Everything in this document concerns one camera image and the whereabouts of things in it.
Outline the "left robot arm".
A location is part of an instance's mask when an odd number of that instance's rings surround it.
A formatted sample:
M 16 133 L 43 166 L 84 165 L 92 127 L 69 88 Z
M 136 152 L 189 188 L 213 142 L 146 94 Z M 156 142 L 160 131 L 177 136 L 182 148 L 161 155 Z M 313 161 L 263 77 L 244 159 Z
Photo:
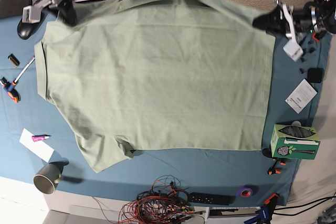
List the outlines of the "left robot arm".
M 304 34 L 335 34 L 335 0 L 312 0 L 301 9 L 275 0 L 276 7 L 253 20 L 253 27 L 268 33 L 292 34 L 301 40 Z

